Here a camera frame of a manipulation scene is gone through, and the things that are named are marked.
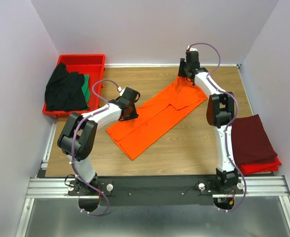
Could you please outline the orange t-shirt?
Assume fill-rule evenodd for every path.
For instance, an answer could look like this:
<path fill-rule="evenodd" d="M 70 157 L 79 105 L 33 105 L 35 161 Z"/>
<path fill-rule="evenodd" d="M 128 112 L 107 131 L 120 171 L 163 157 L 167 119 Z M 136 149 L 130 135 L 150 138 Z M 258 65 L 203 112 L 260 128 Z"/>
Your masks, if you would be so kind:
<path fill-rule="evenodd" d="M 138 118 L 119 121 L 110 126 L 107 133 L 134 160 L 206 100 L 202 89 L 177 77 L 137 108 Z"/>

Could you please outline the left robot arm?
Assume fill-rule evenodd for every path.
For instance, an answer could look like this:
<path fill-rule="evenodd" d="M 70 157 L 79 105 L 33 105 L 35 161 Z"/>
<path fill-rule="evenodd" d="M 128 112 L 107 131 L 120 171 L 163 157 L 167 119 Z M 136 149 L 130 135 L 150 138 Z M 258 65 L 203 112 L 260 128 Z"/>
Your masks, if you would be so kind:
<path fill-rule="evenodd" d="M 89 160 L 96 133 L 99 128 L 114 122 L 138 118 L 135 103 L 140 93 L 130 87 L 118 88 L 119 96 L 92 112 L 69 115 L 58 138 L 57 146 L 70 160 L 76 184 L 87 195 L 98 193 L 97 174 Z"/>

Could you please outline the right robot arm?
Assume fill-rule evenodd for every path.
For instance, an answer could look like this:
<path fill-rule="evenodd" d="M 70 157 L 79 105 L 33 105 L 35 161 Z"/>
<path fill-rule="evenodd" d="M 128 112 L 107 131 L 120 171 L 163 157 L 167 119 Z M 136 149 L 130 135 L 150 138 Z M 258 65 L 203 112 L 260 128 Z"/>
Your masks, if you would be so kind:
<path fill-rule="evenodd" d="M 208 96 L 206 118 L 213 126 L 217 150 L 214 186 L 218 192 L 225 192 L 239 181 L 231 139 L 235 117 L 234 95 L 222 89 L 207 69 L 200 66 L 196 49 L 187 50 L 186 57 L 180 59 L 178 75 L 197 85 Z"/>

